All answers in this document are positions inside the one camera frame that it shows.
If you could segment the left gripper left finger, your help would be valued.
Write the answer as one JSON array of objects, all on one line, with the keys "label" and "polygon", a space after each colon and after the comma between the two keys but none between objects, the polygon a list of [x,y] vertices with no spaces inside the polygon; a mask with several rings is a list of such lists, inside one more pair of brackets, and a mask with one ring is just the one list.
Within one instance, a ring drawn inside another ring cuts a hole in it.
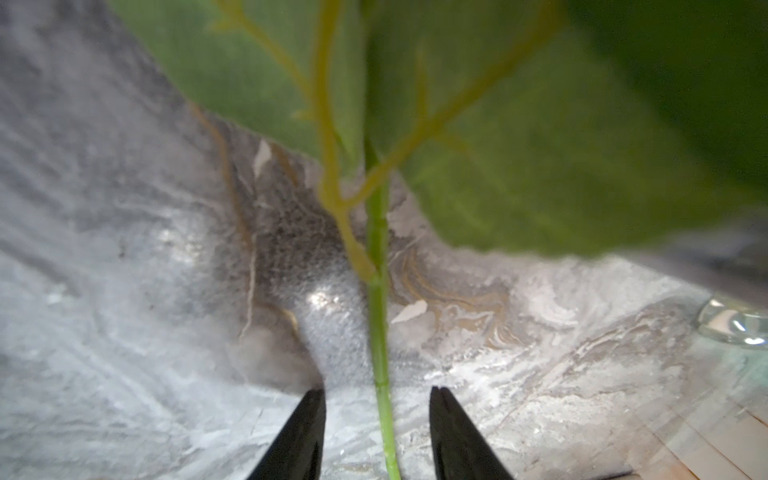
[{"label": "left gripper left finger", "polygon": [[247,479],[318,480],[325,422],[325,391],[307,391]]}]

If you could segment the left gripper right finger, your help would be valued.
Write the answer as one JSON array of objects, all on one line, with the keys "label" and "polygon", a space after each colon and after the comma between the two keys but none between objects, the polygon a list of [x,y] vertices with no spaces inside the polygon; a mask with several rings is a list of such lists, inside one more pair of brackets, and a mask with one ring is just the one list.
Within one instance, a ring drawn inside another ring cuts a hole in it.
[{"label": "left gripper right finger", "polygon": [[447,387],[431,388],[429,422],[437,479],[514,479]]}]

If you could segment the pink rose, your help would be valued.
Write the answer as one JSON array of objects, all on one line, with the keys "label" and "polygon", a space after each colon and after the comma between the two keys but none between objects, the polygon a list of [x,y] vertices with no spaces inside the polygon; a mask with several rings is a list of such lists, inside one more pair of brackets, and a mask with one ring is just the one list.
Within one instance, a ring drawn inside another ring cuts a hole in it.
[{"label": "pink rose", "polygon": [[595,257],[767,205],[763,1],[115,1],[189,100],[317,159],[369,293],[383,454],[400,174],[449,245]]}]

